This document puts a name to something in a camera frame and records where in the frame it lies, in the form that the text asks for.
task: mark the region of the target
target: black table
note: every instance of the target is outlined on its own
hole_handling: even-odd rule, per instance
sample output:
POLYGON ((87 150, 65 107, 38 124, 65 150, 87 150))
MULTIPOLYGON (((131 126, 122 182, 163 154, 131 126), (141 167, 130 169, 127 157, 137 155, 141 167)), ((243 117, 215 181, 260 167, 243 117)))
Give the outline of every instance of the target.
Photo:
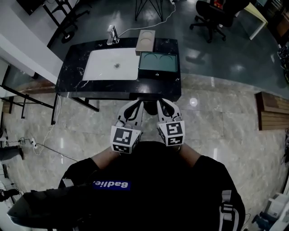
POLYGON ((173 102, 181 96, 181 72, 178 44, 175 39, 156 38, 154 52, 177 55, 177 73, 168 80, 138 78, 137 80, 82 81, 90 52, 100 49, 133 48, 138 38, 121 38, 119 43, 108 46, 106 40, 86 42, 70 47, 56 83, 56 92, 99 111, 89 104, 90 99, 116 99, 157 101, 166 98, 173 102))

